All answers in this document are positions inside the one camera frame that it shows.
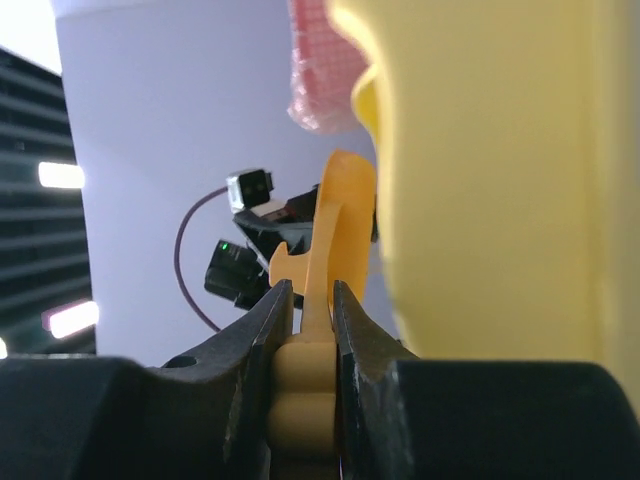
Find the pink lined waste basket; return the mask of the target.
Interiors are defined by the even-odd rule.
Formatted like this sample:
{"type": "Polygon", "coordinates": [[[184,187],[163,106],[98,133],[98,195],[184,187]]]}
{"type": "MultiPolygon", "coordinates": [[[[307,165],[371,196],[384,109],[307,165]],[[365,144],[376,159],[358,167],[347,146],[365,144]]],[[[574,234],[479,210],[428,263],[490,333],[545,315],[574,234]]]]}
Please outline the pink lined waste basket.
{"type": "Polygon", "coordinates": [[[302,128],[338,134],[359,127],[351,91],[367,63],[331,26],[325,3],[288,3],[292,33],[290,117],[302,128]]]}

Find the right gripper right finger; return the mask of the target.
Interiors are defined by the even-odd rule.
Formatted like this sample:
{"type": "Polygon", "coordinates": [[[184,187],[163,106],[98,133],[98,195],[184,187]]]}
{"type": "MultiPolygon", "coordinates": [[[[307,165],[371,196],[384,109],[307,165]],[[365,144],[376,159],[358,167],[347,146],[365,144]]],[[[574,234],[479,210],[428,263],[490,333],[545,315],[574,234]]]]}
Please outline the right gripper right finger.
{"type": "Polygon", "coordinates": [[[349,479],[635,479],[639,424],[599,365],[423,360],[334,285],[349,479]]]}

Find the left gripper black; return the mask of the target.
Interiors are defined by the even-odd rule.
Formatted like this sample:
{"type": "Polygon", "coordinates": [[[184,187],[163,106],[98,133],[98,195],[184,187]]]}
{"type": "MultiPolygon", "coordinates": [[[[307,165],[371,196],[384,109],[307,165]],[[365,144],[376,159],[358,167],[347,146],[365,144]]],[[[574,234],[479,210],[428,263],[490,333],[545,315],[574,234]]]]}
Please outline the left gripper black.
{"type": "Polygon", "coordinates": [[[251,309],[270,289],[269,265],[278,246],[301,255],[311,246],[318,188],[286,202],[272,200],[236,212],[232,221],[244,237],[242,244],[218,241],[204,277],[204,289],[251,309]]]}

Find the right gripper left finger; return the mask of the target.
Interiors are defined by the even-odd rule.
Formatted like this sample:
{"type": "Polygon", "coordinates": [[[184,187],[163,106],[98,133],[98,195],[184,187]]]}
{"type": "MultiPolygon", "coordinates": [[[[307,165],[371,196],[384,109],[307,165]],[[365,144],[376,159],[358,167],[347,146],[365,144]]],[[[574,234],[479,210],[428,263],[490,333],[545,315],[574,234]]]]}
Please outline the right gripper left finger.
{"type": "Polygon", "coordinates": [[[292,329],[282,281],[159,368],[116,357],[1,363],[5,479],[263,479],[270,366],[292,329]]]}

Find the orange litter scoop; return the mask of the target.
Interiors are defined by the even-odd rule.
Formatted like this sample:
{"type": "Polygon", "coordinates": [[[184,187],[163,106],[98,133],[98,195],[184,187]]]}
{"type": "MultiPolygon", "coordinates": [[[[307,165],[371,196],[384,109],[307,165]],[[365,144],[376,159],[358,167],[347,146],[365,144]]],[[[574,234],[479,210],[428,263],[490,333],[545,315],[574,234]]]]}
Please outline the orange litter scoop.
{"type": "Polygon", "coordinates": [[[375,194],[375,167],[356,154],[335,151],[318,188],[309,250],[293,255],[279,245],[270,260],[270,283],[288,280],[304,298],[300,331],[272,362],[267,416],[272,479],[340,476],[333,285],[344,281],[358,298],[364,295],[375,194]]]}

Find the yellow litter box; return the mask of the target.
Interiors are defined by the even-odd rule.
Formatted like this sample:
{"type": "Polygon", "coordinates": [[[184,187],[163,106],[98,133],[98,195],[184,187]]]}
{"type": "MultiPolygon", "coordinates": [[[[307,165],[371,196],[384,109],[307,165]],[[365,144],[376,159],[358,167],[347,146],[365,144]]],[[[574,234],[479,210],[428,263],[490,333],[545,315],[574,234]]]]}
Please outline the yellow litter box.
{"type": "Polygon", "coordinates": [[[370,67],[384,272],[427,358],[639,343],[635,1],[332,1],[370,67]]]}

